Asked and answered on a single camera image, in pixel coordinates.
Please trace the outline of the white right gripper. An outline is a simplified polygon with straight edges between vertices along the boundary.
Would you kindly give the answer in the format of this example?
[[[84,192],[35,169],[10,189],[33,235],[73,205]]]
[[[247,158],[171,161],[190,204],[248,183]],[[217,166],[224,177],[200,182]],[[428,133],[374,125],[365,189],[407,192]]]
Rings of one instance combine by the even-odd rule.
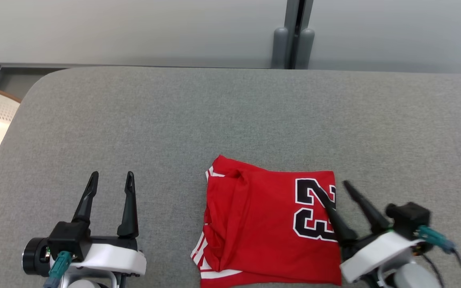
[[[371,233],[388,231],[390,223],[380,211],[350,181],[344,180],[343,184],[369,222]],[[333,202],[327,194],[323,194],[321,202],[338,244],[350,245],[355,242],[358,235],[332,208]],[[344,261],[340,265],[341,274],[348,283],[362,280],[370,288],[421,288],[421,266],[415,262],[412,253],[412,248],[420,242],[408,240],[395,232],[383,234]]]

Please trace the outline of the grey metal partition post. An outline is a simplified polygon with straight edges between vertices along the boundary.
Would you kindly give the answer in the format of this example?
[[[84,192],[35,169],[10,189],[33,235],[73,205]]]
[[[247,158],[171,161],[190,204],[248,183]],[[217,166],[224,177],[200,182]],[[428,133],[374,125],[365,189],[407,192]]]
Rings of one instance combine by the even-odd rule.
[[[314,0],[287,0],[284,27],[289,30],[286,69],[296,69],[299,34],[309,28]]]

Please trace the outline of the grey partition base rail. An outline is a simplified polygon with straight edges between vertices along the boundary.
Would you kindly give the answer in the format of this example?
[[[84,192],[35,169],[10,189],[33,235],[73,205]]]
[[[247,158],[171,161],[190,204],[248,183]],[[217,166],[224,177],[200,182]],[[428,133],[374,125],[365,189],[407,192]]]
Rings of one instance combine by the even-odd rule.
[[[55,64],[55,63],[5,63],[0,62],[2,68],[16,69],[71,69],[81,67],[162,67],[162,68],[223,68],[223,69],[270,69],[271,65],[265,67],[253,66],[216,66],[216,65],[164,65],[164,64]]]

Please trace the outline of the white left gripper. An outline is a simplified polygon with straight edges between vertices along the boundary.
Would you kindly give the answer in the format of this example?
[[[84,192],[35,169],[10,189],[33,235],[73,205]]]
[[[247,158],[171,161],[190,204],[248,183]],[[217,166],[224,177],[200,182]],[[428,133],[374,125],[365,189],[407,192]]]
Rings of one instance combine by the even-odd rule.
[[[99,172],[94,171],[85,187],[71,222],[90,224],[93,198],[97,193]],[[59,288],[126,288],[128,277],[146,273],[147,260],[139,250],[135,177],[126,176],[124,203],[118,237],[97,236],[82,262],[72,262],[59,283]]]

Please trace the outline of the grey cylindrical post foot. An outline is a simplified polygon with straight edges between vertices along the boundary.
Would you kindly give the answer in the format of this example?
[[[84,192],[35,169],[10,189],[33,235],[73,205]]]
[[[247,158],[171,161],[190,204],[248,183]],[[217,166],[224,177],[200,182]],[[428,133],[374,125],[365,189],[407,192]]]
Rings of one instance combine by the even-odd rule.
[[[286,27],[275,29],[271,55],[271,69],[285,69],[288,40],[289,30]]]
[[[315,38],[315,32],[313,29],[305,28],[300,31],[296,69],[307,70],[309,69],[309,60],[311,58],[311,51]]]

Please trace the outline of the red basketball jersey number 23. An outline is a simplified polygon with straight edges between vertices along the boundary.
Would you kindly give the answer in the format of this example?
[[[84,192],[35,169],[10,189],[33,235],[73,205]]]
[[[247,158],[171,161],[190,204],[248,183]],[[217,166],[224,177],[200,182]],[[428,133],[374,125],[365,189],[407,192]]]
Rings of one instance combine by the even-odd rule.
[[[333,171],[269,171],[219,155],[205,175],[204,224],[191,253],[200,288],[342,284],[326,212],[335,209]]]

